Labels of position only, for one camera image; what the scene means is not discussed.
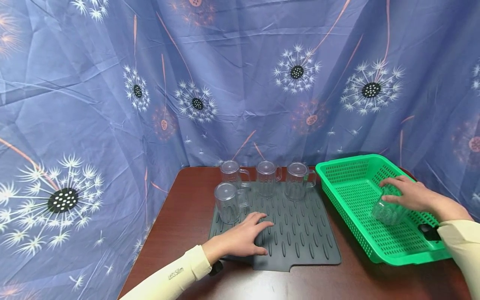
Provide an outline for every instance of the clear plastic cup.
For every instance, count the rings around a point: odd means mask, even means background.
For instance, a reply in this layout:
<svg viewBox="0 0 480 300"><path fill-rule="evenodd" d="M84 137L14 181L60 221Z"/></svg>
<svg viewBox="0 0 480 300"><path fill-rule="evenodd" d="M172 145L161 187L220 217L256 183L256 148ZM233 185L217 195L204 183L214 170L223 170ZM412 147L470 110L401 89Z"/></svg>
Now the clear plastic cup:
<svg viewBox="0 0 480 300"><path fill-rule="evenodd" d="M385 225L397 225L403 221L409 210L401 205L385 202L384 195L401 196L402 193L393 185L387 184L382 189L378 202L373 206L372 216Z"/></svg>

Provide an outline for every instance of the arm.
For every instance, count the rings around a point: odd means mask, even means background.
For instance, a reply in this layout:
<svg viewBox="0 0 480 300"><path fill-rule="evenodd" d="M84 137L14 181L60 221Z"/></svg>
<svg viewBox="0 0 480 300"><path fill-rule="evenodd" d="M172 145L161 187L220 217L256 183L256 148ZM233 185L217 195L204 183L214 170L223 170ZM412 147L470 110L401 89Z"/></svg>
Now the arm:
<svg viewBox="0 0 480 300"><path fill-rule="evenodd" d="M202 246L188 250L181 258L153 273L120 300L174 300L193 282L210 273L212 265L225 255L267 255L265 248L253 244L256 236L272 222L258 221L266 214L249 214L243 222L215 236Z"/></svg>
<svg viewBox="0 0 480 300"><path fill-rule="evenodd" d="M472 299L480 299L480 224L470 220L440 223L438 234L462 270Z"/></svg>
<svg viewBox="0 0 480 300"><path fill-rule="evenodd" d="M384 201L429 212L440 222L438 234L462 271L470 295L480 300L480 224L473 221L462 205L427 189L421 182L400 176L385 179L380 186L385 184L394 185L402 195L384 196Z"/></svg>
<svg viewBox="0 0 480 300"><path fill-rule="evenodd" d="M176 299L193 282L212 270L201 246L188 250L181 258L156 271L121 300Z"/></svg>

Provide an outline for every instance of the hand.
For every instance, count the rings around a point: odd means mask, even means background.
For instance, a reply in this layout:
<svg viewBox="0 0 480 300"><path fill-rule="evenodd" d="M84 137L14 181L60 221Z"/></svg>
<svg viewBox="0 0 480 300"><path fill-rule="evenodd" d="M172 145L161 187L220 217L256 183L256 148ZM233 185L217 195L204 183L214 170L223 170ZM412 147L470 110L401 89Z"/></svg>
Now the hand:
<svg viewBox="0 0 480 300"><path fill-rule="evenodd" d="M399 204L410 210L429 212L439 222L459 219L472 220L462 205L427 189L421 182L413 182L407 176L387 178L380 182L381 187L386 184L391 184L402 192L401 196L382 196L382 200L386 202Z"/></svg>
<svg viewBox="0 0 480 300"><path fill-rule="evenodd" d="M257 247L253 243L262 230L274 225L267 221L258 223L266 216L259 212L251 213L240 224L203 244L202 248L210 264L214 264L225 255L267 255L267 249Z"/></svg>

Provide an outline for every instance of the green plastic basket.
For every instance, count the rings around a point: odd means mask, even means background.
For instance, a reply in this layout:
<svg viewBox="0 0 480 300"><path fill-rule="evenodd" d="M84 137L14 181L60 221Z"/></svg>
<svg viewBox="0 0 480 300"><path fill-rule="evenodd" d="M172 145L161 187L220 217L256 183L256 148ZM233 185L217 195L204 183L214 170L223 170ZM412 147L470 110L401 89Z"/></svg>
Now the green plastic basket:
<svg viewBox="0 0 480 300"><path fill-rule="evenodd" d="M320 163L315 170L322 188L348 228L374 263L395 266L450 258L441 241L427 241L419 224L438 225L428 213L410 211L403 221L387 226L372 217L385 178L406 175L381 155L370 154Z"/></svg>

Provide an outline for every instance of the clear plastic mug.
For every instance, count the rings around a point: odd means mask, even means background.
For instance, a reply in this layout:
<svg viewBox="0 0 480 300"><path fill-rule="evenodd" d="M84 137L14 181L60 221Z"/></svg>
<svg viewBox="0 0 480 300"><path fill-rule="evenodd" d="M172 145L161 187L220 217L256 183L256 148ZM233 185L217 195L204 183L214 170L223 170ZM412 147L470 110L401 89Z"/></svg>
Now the clear plastic mug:
<svg viewBox="0 0 480 300"><path fill-rule="evenodd" d="M310 174L314 175L313 181L308 181ZM317 176L305 164L294 162L287 167L287 180L285 182L285 196L291 201L300 201L305 197L307 189L315 186Z"/></svg>
<svg viewBox="0 0 480 300"><path fill-rule="evenodd" d="M215 204L220 214L220 219L226 224L233 224L240 219L240 195L245 190L237 189L229 182L223 182L215 188Z"/></svg>
<svg viewBox="0 0 480 300"><path fill-rule="evenodd" d="M385 202L382 200L384 195L401 196L401 192L393 185L387 184L382 189L382 194L378 202L373 206L372 216L385 225L397 225L401 223L409 210L401 205Z"/></svg>
<svg viewBox="0 0 480 300"><path fill-rule="evenodd" d="M264 160L257 165L257 191L262 198L272 198L275 184L282 179L282 168L273 162Z"/></svg>
<svg viewBox="0 0 480 300"><path fill-rule="evenodd" d="M250 172L241 169L238 163L234 160L227 160L222 163L220 166L220 172L222 175L222 182L229 182L235 185L235 187L240 190L240 189L249 189L251 184L250 184ZM243 173L248 176L248 181L244 182L242 181L240 174ZM240 203L240 207L246 207L248 206L248 199L245 195L243 198L243 202Z"/></svg>

